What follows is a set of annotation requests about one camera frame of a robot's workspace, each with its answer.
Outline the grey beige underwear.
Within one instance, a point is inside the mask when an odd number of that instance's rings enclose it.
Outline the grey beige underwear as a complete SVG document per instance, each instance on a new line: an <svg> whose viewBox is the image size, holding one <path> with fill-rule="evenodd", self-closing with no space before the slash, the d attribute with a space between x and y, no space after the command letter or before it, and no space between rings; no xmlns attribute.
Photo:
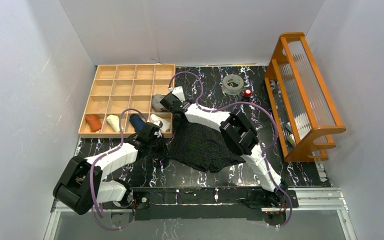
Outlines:
<svg viewBox="0 0 384 240"><path fill-rule="evenodd" d="M166 112L167 109L161 104L161 100L164 99L164 95L161 95L161 94L155 94L153 97L152 97L152 100L151 100L151 107L153 108L153 110L157 113L162 113L162 112Z"/></svg>

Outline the black striped underwear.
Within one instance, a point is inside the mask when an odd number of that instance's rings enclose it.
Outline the black striped underwear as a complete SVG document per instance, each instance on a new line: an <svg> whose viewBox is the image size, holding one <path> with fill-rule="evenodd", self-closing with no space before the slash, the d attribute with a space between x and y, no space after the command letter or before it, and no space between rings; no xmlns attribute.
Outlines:
<svg viewBox="0 0 384 240"><path fill-rule="evenodd" d="M176 125L168 156L195 170L210 173L245 162L229 150L219 131L188 121Z"/></svg>

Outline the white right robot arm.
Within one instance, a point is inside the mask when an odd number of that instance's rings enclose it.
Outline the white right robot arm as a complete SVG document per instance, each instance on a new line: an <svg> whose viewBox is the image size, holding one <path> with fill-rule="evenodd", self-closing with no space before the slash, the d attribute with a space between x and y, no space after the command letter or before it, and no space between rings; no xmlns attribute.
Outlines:
<svg viewBox="0 0 384 240"><path fill-rule="evenodd" d="M256 129L240 109L228 112L225 106L219 109L208 108L198 103L181 101L172 93L168 93L160 103L180 120L219 131L227 148L244 159L257 176L260 186L269 192L268 201L274 206L286 203L290 210L293 209L292 198L287 193L288 185L266 158L266 151L276 144L279 137L277 129L274 130L272 143L262 148Z"/></svg>

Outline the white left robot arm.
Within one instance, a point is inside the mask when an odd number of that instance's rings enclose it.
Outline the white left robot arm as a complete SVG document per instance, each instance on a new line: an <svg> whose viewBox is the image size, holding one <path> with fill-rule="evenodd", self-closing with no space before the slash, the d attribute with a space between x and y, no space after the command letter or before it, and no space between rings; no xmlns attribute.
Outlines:
<svg viewBox="0 0 384 240"><path fill-rule="evenodd" d="M95 210L103 216L102 205L123 202L131 193L122 180L107 181L116 170L163 152L165 140L161 128L153 123L144 124L121 144L95 156L72 157L56 183L52 195L79 215Z"/></svg>

